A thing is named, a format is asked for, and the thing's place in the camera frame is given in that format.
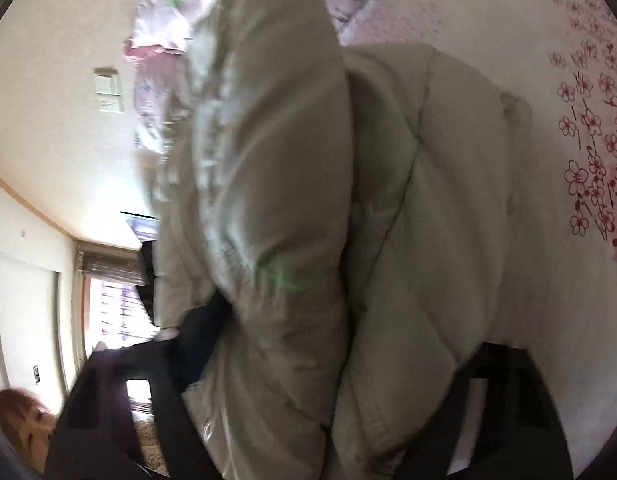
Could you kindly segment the white wall switch panel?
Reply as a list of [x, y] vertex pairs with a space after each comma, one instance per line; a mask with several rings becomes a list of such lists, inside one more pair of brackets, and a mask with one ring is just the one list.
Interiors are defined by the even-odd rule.
[[122, 114], [124, 112], [120, 77], [115, 68], [95, 68], [94, 85], [101, 113]]

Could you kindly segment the pink cherry blossom bedsheet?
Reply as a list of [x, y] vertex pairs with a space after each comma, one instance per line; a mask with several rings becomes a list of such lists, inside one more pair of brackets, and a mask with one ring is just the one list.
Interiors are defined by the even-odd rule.
[[606, 0], [366, 0], [348, 40], [435, 43], [527, 99], [491, 338], [528, 349], [574, 473], [617, 478], [617, 18]]

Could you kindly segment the small pink floral pillow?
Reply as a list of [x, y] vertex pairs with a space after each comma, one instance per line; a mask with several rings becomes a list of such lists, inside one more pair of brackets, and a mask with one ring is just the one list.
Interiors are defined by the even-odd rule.
[[216, 0], [136, 0], [137, 10], [124, 56], [136, 70], [134, 108], [138, 148], [162, 154], [168, 101], [197, 21]]

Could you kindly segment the beige puffer jacket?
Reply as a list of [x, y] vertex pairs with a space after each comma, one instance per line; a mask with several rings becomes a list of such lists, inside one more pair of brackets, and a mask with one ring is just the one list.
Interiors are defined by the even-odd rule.
[[166, 110], [162, 327], [234, 311], [185, 402], [226, 479], [383, 479], [487, 338], [525, 100], [324, 0], [215, 0]]

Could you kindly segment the framed purple picture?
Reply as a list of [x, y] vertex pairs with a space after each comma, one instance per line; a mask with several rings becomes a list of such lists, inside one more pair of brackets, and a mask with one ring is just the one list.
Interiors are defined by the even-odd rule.
[[122, 217], [141, 243], [154, 242], [158, 237], [159, 220], [145, 214], [122, 211]]

